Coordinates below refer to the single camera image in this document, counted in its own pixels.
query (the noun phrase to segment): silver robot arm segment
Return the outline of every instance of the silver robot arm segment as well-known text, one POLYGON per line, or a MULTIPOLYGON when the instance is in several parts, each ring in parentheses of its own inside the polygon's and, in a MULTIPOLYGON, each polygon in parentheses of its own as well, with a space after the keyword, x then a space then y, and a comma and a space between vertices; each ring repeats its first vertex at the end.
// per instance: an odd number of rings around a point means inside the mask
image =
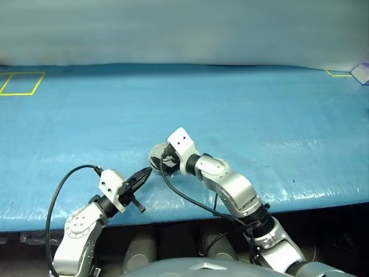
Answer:
POLYGON ((229 212, 250 226, 254 236, 258 264, 285 273, 293 264, 305 262, 299 247, 291 240, 277 219, 268 213, 251 182, 230 168, 220 158, 200 155, 193 140, 177 129, 167 142, 180 161, 180 172, 192 174, 216 192, 229 212))
POLYGON ((95 243, 108 217, 95 203, 73 212, 65 223, 62 243, 54 256, 54 267, 59 276, 90 276, 95 243))

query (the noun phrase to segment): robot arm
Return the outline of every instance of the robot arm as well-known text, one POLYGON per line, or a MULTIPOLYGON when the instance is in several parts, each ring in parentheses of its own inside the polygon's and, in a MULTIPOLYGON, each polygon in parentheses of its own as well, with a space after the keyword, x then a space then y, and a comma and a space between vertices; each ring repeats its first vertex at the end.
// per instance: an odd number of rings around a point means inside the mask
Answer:
POLYGON ((131 202, 141 212, 145 211, 135 199, 134 192, 146 182, 151 171, 151 168, 145 168, 128 179, 115 170, 101 172, 99 189, 104 196, 94 196, 86 207, 74 211, 65 223, 65 234, 54 256, 54 268, 59 276, 99 276, 100 269, 93 265, 95 243, 109 218, 118 211, 124 212, 125 206, 131 202))
POLYGON ((177 129, 167 142, 175 150, 182 174, 192 174, 216 192, 229 212, 252 229, 255 262, 285 273, 290 266, 306 261, 277 219, 263 205, 250 181, 230 168, 228 163, 207 154, 200 155, 193 140, 183 129, 177 129))

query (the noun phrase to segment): black cylinder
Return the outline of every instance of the black cylinder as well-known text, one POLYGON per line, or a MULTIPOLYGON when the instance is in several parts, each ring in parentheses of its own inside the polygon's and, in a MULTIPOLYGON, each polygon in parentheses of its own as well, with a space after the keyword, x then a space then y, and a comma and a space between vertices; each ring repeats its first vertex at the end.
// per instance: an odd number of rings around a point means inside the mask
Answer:
POLYGON ((192 154, 186 163, 186 171, 192 175, 195 175, 195 165, 201 156, 192 154))
POLYGON ((274 227, 274 219, 264 206, 260 206, 255 212, 244 218, 240 218, 250 227, 255 238, 269 233, 274 227))
POLYGON ((108 218, 112 218, 118 212, 116 206, 114 206, 114 204, 110 202, 108 197, 106 197, 105 195, 98 199, 98 201, 96 202, 98 203, 100 208, 103 209, 108 218))

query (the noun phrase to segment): dark floor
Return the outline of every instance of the dark floor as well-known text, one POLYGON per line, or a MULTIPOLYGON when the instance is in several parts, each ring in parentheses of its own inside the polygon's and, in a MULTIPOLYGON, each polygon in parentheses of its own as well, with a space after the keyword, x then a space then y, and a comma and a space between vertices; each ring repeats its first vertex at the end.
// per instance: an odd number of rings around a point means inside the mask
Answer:
MULTIPOLYGON (((321 261, 357 276, 369 276, 367 263, 369 204, 290 212, 274 215, 300 246, 308 261, 321 261)), ((198 256, 200 228, 227 231, 221 219, 156 224, 158 259, 198 256)), ((96 245, 102 277, 119 276, 125 251, 133 235, 148 226, 104 229, 96 245)), ((47 276, 43 245, 20 243, 20 234, 0 234, 0 276, 47 276)), ((239 259, 248 260, 248 245, 239 233, 228 239, 239 259)))

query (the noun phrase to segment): white wall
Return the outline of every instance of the white wall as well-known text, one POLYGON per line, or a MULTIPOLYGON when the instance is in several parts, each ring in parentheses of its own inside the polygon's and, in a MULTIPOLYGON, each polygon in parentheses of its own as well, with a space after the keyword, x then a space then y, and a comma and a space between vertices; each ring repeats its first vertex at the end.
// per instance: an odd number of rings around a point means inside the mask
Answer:
POLYGON ((369 0, 0 1, 6 65, 368 60, 369 0))

